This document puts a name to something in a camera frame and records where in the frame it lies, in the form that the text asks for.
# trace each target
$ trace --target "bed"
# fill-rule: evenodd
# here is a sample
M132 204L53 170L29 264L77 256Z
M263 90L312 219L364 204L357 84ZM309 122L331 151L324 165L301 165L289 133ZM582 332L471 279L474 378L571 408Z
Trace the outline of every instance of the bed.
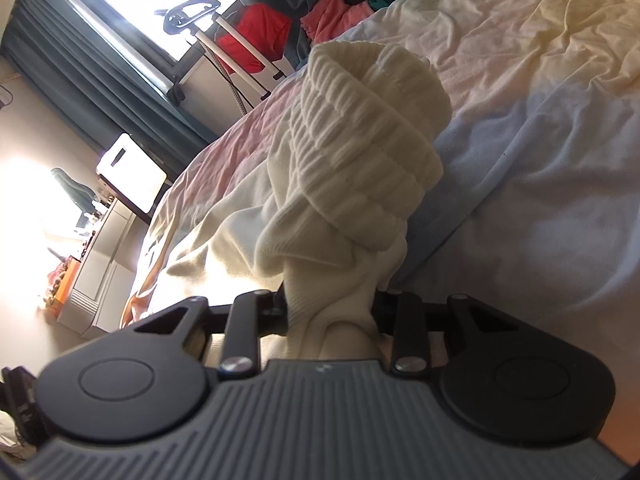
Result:
M444 176L408 221L394 286L428 301L466 292L599 356L618 390L601 437L630 462L640 458L639 38L640 0L398 0L339 38L427 57L454 110L434 143ZM174 249L266 159L304 77L201 152L164 197L123 323L170 304L154 291Z

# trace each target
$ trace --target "desk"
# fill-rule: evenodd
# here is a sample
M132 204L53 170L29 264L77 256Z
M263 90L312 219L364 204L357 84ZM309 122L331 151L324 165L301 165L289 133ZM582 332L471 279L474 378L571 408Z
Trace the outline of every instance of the desk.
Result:
M148 226L114 200L94 235L58 322L92 339L119 328Z

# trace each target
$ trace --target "black cable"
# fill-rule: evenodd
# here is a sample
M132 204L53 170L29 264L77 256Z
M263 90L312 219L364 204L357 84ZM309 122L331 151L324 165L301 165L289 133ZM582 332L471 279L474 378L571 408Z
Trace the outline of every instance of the black cable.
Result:
M6 86L0 85L0 88L5 92L7 92L11 98L8 103L3 103L2 101L0 101L0 108L4 108L5 106L8 106L14 102L14 95L9 91L9 89Z
M223 77L223 79L231 86L233 86L236 89L236 92L238 92L242 98L245 100L246 104L248 104L251 107L251 110L253 110L255 107L251 104L251 101L249 101L249 99L247 99L245 97L245 95L242 93L242 90L239 89L233 81L231 81L231 78L229 77L228 73L223 72L222 70L220 70L220 68L214 63L212 62L212 60L209 59L209 56L207 56L206 53L206 49L203 45L200 44L200 42L198 41L197 43L194 43L193 46L197 49L197 51L199 53L201 53L204 57L207 58L207 60L213 65L213 68L215 68L218 73Z
M231 76L228 73L226 73L226 69L222 65L222 61L220 61L220 58L214 52L212 52L208 46L205 45L204 48L209 53L209 55L206 56L207 59L212 63L212 65L215 68L218 69L218 73L224 72L224 74L221 74L221 75L224 76L224 78L226 80L226 84L229 86L229 88L231 90L231 93L234 95L234 99L236 101L236 104L238 105L238 108L240 108L240 112L242 113L242 115L246 115L246 106L244 106L244 102L246 101L246 97L244 97L244 94L242 94L242 92L238 89L238 87L231 80ZM246 101L246 102L247 102L247 104L249 106L251 106L251 108L253 108L252 104L249 103L249 101Z

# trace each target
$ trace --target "round pad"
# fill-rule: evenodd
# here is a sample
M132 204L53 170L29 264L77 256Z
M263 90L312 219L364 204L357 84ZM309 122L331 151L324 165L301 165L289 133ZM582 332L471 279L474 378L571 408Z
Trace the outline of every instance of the round pad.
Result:
M440 375L446 403L465 424L517 445L597 434L613 401L606 367L544 334L539 344L520 331L493 336L454 357Z
M550 399L564 392L569 374L563 366L540 357L520 357L495 370L498 386L516 399Z
M55 433L125 444L179 425L208 392L204 367L171 336L123 330L53 361L36 403Z
M153 368L135 359L109 359L90 365L80 374L82 390L98 400L133 399L144 394L153 382Z

